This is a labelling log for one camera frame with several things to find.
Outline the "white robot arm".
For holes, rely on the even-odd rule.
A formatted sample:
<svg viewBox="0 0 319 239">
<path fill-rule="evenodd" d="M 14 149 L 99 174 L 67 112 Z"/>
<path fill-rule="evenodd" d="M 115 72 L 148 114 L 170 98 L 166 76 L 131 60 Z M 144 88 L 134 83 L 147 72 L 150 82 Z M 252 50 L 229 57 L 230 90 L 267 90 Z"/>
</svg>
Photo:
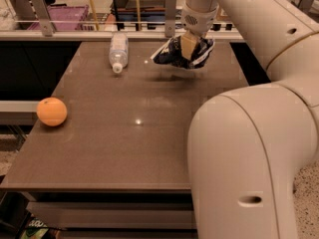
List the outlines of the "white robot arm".
<svg viewBox="0 0 319 239">
<path fill-rule="evenodd" d="M 185 0 L 207 32 L 222 8 L 269 77 L 194 115 L 187 163 L 199 239 L 299 239 L 293 181 L 318 156 L 318 25 L 287 0 Z"/>
</svg>

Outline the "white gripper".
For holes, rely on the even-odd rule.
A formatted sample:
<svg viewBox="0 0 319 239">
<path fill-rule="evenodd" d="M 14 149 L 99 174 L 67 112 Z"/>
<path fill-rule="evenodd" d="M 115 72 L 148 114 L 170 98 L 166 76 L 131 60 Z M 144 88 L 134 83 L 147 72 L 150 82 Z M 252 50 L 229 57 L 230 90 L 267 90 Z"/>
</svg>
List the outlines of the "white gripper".
<svg viewBox="0 0 319 239">
<path fill-rule="evenodd" d="M 185 3 L 183 5 L 181 24 L 185 30 L 188 30 L 180 36 L 181 54 L 184 58 L 191 59 L 192 53 L 199 42 L 198 36 L 204 36 L 211 28 L 217 9 L 217 3 Z"/>
</svg>

